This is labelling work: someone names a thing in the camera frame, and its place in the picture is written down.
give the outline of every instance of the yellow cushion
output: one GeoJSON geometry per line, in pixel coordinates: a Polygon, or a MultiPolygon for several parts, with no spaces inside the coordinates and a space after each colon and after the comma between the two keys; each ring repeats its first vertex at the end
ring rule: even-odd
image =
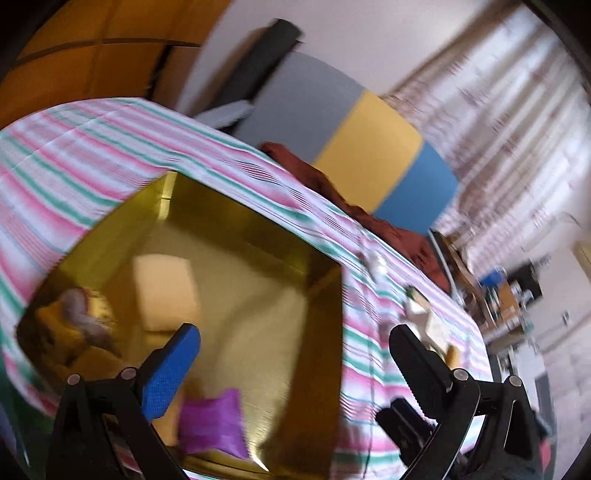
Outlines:
{"type": "Polygon", "coordinates": [[[371,213],[404,177],[422,145],[404,118],[366,90],[314,166],[347,202],[371,213]]]}

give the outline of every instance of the striped tablecloth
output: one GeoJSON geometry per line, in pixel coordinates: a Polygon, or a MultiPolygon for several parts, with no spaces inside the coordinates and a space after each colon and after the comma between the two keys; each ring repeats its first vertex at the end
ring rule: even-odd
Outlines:
{"type": "MultiPolygon", "coordinates": [[[[2,353],[13,384],[32,405],[51,414],[56,402],[15,339],[28,302],[93,225],[167,170],[249,206],[342,265],[342,416],[332,478],[404,473],[374,415],[396,396],[416,406],[388,350],[389,331],[403,315],[405,286],[416,286],[450,326],[463,366],[477,380],[491,380],[470,317],[400,254],[266,155],[142,99],[97,99],[34,113],[0,132],[2,353]],[[373,250],[389,265],[379,286],[360,261],[373,250]]],[[[480,425],[475,420],[465,447],[474,444],[480,425]]]]}

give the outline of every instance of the blue object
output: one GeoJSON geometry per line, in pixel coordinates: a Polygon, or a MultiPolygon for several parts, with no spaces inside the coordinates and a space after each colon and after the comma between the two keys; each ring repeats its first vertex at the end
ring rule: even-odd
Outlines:
{"type": "Polygon", "coordinates": [[[507,272],[503,267],[496,267],[486,277],[480,280],[480,285],[486,288],[498,287],[507,279],[507,272]]]}
{"type": "Polygon", "coordinates": [[[185,323],[163,349],[153,352],[144,362],[150,365],[151,361],[160,360],[142,388],[142,413],[146,420],[151,422],[166,413],[200,346],[198,328],[185,323]]]}
{"type": "Polygon", "coordinates": [[[417,159],[375,216],[426,236],[452,200],[457,178],[435,149],[425,142],[417,159]]]}

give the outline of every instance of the blue cushion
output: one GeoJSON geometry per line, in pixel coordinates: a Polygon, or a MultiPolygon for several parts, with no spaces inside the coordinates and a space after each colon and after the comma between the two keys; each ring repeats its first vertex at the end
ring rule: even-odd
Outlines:
{"type": "Polygon", "coordinates": [[[457,189],[445,160],[425,142],[406,175],[374,212],[392,225],[427,235],[457,189]]]}

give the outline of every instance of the wooden cabinet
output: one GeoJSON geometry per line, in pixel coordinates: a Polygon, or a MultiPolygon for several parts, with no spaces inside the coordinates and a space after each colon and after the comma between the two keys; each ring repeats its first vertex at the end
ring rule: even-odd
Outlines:
{"type": "Polygon", "coordinates": [[[36,32],[0,83],[0,128],[73,100],[145,96],[167,46],[172,51],[156,93],[173,106],[199,46],[229,3],[68,0],[36,32]]]}
{"type": "Polygon", "coordinates": [[[158,77],[153,102],[174,108],[200,50],[199,47],[172,47],[158,77]]]}
{"type": "Polygon", "coordinates": [[[0,83],[0,128],[37,110],[87,98],[97,48],[69,48],[11,70],[0,83]]]}
{"type": "Polygon", "coordinates": [[[501,302],[501,320],[508,322],[516,316],[521,315],[521,309],[507,282],[499,287],[499,301],[501,302]]]}
{"type": "Polygon", "coordinates": [[[162,52],[161,43],[101,45],[89,97],[141,97],[162,52]]]}
{"type": "Polygon", "coordinates": [[[203,44],[229,4],[230,0],[189,0],[170,40],[203,44]]]}
{"type": "Polygon", "coordinates": [[[119,0],[105,38],[165,40],[187,0],[119,0]]]}

